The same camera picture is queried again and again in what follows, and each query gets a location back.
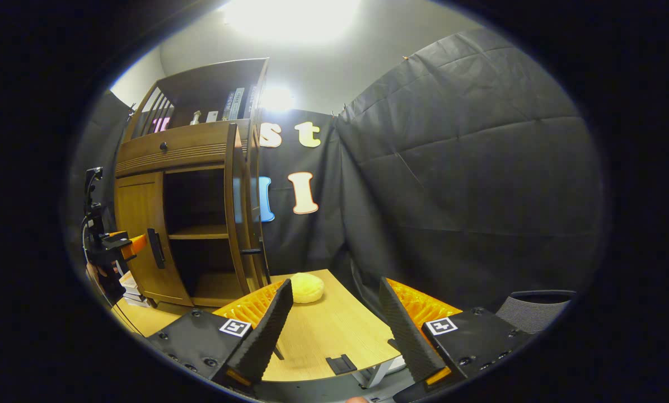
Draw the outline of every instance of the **yellow sponge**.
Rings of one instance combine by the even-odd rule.
[[[324,294],[324,281],[321,278],[309,273],[297,273],[293,275],[292,296],[296,303],[311,303]]]

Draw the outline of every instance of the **ceiling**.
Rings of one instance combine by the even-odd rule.
[[[352,22],[337,38],[285,41],[243,34],[225,23],[224,11],[214,10],[160,45],[162,71],[170,76],[205,64],[270,57],[268,86],[287,87],[296,109],[336,114],[402,56],[480,26],[426,0],[360,0],[353,11]],[[324,23],[332,14],[324,11],[318,18]],[[273,29],[278,23],[268,22]]]

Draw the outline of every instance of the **bright light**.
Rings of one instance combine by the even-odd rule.
[[[281,41],[337,38],[352,23],[359,0],[232,0],[218,10],[242,34]]]
[[[294,105],[294,97],[285,87],[265,87],[262,92],[260,107],[268,110],[288,110]]]

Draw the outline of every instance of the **table surface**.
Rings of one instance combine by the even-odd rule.
[[[277,342],[284,359],[272,355],[263,381],[297,382],[335,377],[326,358],[339,358],[342,354],[346,354],[358,370],[400,355],[387,342],[393,339],[391,329],[350,294],[329,270],[308,273],[324,281],[324,295],[319,301],[292,306]],[[275,275],[272,282],[291,276]],[[159,303],[157,309],[130,306],[122,299],[117,305],[145,337],[191,310],[168,303]],[[215,310],[203,308],[211,313]],[[121,312],[114,313],[129,326]]]

